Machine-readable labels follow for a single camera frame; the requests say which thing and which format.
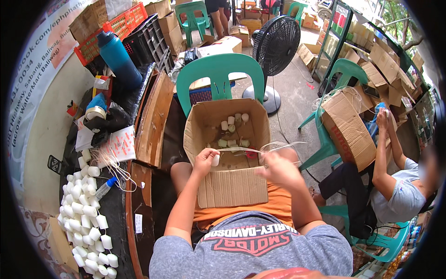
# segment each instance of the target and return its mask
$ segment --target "black fan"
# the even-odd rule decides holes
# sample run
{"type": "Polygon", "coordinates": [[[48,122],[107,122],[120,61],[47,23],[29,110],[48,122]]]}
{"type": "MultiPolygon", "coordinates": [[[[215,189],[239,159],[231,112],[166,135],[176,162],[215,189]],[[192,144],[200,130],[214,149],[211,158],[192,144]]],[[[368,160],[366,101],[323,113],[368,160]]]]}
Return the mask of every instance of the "black fan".
{"type": "MultiPolygon", "coordinates": [[[[280,16],[267,21],[252,37],[252,57],[260,64],[265,78],[263,106],[268,114],[275,113],[281,99],[276,90],[266,86],[266,81],[268,76],[277,75],[291,62],[299,47],[301,30],[293,18],[280,16]]],[[[254,87],[248,87],[242,97],[254,99],[254,87]]]]}

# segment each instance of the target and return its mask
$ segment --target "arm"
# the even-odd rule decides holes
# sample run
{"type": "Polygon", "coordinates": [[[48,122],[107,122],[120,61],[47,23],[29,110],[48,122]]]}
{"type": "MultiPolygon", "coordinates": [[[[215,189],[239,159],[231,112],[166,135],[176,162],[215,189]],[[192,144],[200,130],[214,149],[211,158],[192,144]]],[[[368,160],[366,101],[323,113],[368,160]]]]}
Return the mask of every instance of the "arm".
{"type": "Polygon", "coordinates": [[[217,154],[220,152],[212,148],[205,148],[195,158],[192,174],[170,211],[164,231],[165,236],[176,235],[192,245],[190,231],[192,230],[198,187],[201,180],[209,173],[212,159],[217,154]]]}
{"type": "Polygon", "coordinates": [[[403,170],[405,168],[405,163],[406,163],[407,157],[404,156],[400,141],[398,140],[398,137],[396,136],[396,131],[393,128],[392,117],[393,116],[390,116],[388,119],[388,126],[389,126],[388,133],[389,133],[389,137],[390,137],[390,145],[392,146],[393,160],[395,161],[395,164],[400,169],[403,170]]]}
{"type": "Polygon", "coordinates": [[[291,193],[291,217],[294,227],[301,234],[306,234],[312,228],[324,225],[321,213],[311,198],[299,169],[276,152],[264,154],[264,159],[268,168],[259,169],[257,174],[291,193]]]}
{"type": "Polygon", "coordinates": [[[384,198],[389,201],[393,194],[396,179],[387,174],[385,134],[388,129],[388,122],[383,108],[381,108],[380,112],[378,113],[376,123],[378,124],[380,136],[378,138],[378,147],[376,149],[375,168],[373,170],[372,183],[378,189],[378,191],[380,191],[384,198]]]}

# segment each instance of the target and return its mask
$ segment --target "gray t-shirt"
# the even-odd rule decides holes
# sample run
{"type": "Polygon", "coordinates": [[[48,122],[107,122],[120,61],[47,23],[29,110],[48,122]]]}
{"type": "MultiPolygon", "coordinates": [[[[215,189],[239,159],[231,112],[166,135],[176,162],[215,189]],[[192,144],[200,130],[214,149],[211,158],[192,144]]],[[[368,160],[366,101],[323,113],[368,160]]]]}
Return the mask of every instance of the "gray t-shirt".
{"type": "Polygon", "coordinates": [[[350,276],[353,253],[330,225],[306,235],[259,211],[235,214],[211,229],[192,250],[178,236],[163,236],[153,248],[151,279],[231,278],[274,268],[304,267],[325,275],[350,276]]]}
{"type": "Polygon", "coordinates": [[[396,179],[396,183],[389,201],[376,188],[370,193],[372,208],[379,224],[409,221],[426,203],[426,198],[412,184],[412,181],[420,179],[417,163],[407,158],[404,170],[392,177],[396,179]]]}

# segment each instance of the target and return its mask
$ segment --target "red plastic crate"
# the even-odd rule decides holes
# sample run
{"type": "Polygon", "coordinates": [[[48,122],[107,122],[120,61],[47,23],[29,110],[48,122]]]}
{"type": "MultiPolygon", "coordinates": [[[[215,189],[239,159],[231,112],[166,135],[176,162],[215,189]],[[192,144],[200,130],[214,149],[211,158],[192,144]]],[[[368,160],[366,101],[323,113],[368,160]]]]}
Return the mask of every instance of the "red plastic crate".
{"type": "Polygon", "coordinates": [[[96,35],[101,31],[111,31],[115,33],[119,39],[124,40],[139,24],[147,18],[144,4],[141,2],[138,5],[131,7],[111,21],[104,23],[101,29],[93,33],[87,40],[80,43],[74,48],[74,52],[78,56],[82,65],[86,66],[88,63],[99,55],[98,40],[96,35]]]}

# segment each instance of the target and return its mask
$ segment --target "teal plastic chair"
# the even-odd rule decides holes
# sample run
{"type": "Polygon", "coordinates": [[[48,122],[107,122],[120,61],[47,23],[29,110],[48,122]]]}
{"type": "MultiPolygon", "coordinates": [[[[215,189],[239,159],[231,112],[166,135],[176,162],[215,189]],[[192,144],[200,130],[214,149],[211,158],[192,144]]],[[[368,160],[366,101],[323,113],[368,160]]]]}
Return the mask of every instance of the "teal plastic chair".
{"type": "Polygon", "coordinates": [[[299,10],[297,11],[296,16],[294,17],[294,20],[295,21],[299,21],[299,27],[301,27],[302,26],[302,15],[304,14],[304,9],[306,7],[308,7],[308,4],[301,3],[301,2],[293,2],[291,4],[291,6],[289,7],[288,13],[286,15],[290,17],[291,16],[291,12],[296,7],[299,7],[299,10]]]}
{"type": "Polygon", "coordinates": [[[254,97],[263,104],[264,76],[262,68],[254,58],[240,53],[210,55],[190,62],[178,74],[177,96],[186,117],[192,109],[189,86],[194,81],[208,77],[211,79],[212,100],[232,99],[228,75],[236,72],[246,73],[251,77],[254,97]]]}
{"type": "Polygon", "coordinates": [[[212,22],[209,20],[207,15],[204,1],[194,1],[175,6],[175,13],[177,14],[177,19],[180,26],[183,28],[184,33],[186,33],[187,47],[192,45],[192,31],[194,30],[198,30],[202,41],[203,35],[206,34],[206,28],[210,29],[212,36],[214,35],[214,27],[212,26],[212,22]],[[204,17],[195,17],[194,11],[201,11],[204,17]],[[186,13],[187,17],[187,20],[184,23],[181,23],[180,19],[180,14],[182,13],[186,13]]]}
{"type": "Polygon", "coordinates": [[[376,256],[372,255],[366,251],[364,251],[366,254],[372,256],[373,258],[377,259],[378,261],[382,262],[390,262],[392,261],[400,252],[401,248],[404,245],[404,242],[406,240],[406,236],[409,233],[409,221],[408,222],[398,222],[396,223],[398,226],[400,226],[400,233],[396,238],[387,237],[382,234],[373,233],[372,236],[370,236],[367,240],[365,239],[358,239],[357,237],[353,237],[349,233],[350,228],[350,221],[348,219],[348,209],[347,205],[331,205],[331,206],[322,206],[318,207],[319,211],[324,214],[330,214],[330,215],[336,215],[341,216],[344,219],[344,226],[345,226],[345,234],[346,239],[350,245],[355,246],[356,248],[364,251],[362,248],[358,247],[356,244],[366,244],[366,245],[375,245],[379,247],[389,248],[389,251],[384,256],[376,256]]]}
{"type": "MultiPolygon", "coordinates": [[[[345,58],[336,60],[327,80],[330,81],[335,73],[342,73],[342,76],[336,84],[335,89],[347,86],[351,77],[356,77],[359,80],[360,84],[367,83],[368,81],[367,74],[364,72],[364,70],[358,64],[355,64],[345,58]]],[[[327,82],[327,85],[325,86],[322,99],[326,94],[325,91],[327,90],[328,84],[329,82],[327,82]]],[[[321,148],[299,167],[301,171],[307,169],[308,167],[316,164],[319,161],[322,161],[327,157],[338,154],[338,150],[336,149],[333,141],[330,138],[330,135],[328,134],[321,121],[321,116],[323,113],[324,110],[321,108],[321,104],[319,104],[318,109],[315,112],[311,113],[311,115],[307,119],[305,119],[305,121],[303,121],[302,124],[300,124],[300,126],[297,128],[300,131],[300,129],[304,125],[308,124],[312,119],[315,119],[319,141],[321,143],[321,148]]],[[[334,162],[332,162],[331,166],[334,167],[340,162],[342,162],[342,159],[339,157],[334,162]]]]}

